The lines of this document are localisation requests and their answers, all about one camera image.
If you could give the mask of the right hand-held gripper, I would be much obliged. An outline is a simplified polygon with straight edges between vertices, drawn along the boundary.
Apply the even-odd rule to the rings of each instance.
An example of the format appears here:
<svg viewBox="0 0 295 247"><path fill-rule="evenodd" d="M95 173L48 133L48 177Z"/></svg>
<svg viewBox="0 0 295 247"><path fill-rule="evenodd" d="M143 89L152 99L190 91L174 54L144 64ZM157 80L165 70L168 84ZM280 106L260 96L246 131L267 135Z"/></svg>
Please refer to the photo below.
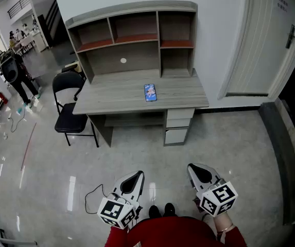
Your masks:
<svg viewBox="0 0 295 247"><path fill-rule="evenodd" d="M207 165L190 163L187 172L192 187L196 191L202 190L208 183L216 183L220 179L217 171ZM214 184L203 192L197 192L200 200L199 207L217 217L231 209L238 198L238 193L231 182Z"/></svg>

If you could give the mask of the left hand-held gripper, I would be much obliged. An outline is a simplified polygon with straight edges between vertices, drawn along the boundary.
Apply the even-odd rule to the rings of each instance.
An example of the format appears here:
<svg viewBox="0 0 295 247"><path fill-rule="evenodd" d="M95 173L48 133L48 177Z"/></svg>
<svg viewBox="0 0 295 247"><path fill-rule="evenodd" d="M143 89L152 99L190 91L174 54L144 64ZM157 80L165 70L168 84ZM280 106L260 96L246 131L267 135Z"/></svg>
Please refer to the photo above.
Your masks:
<svg viewBox="0 0 295 247"><path fill-rule="evenodd" d="M137 220L142 207L138 199L142 194L145 175L134 171L119 178L113 187L113 191L107 197L103 197L98 217L110 226L125 229L133 220Z"/></svg>

